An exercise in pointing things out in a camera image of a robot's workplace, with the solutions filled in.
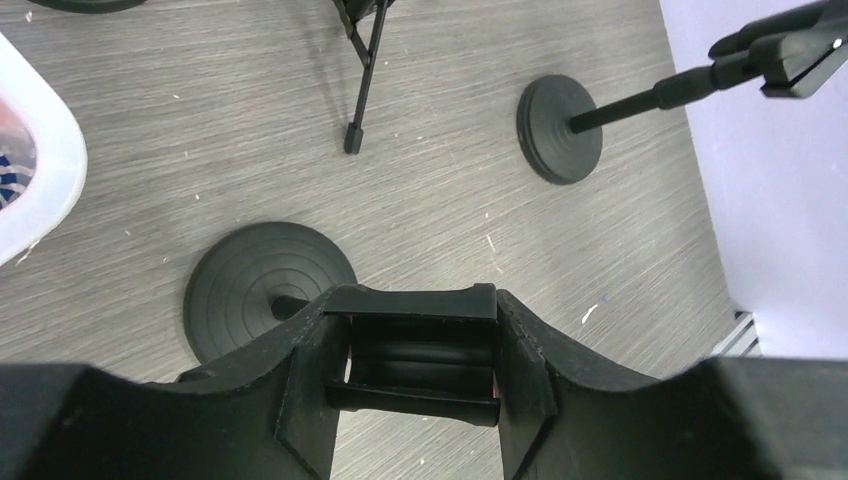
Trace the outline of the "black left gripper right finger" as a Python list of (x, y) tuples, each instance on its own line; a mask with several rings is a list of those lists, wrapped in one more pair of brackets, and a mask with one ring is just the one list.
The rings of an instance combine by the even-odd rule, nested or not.
[(843, 361), (710, 357), (639, 373), (497, 294), (508, 479), (843, 479)]

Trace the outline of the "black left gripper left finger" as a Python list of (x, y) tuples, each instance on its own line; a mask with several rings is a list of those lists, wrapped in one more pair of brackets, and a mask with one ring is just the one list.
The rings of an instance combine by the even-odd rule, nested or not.
[(248, 345), (136, 383), (88, 364), (1, 368), (5, 479), (326, 479), (348, 352), (336, 287)]

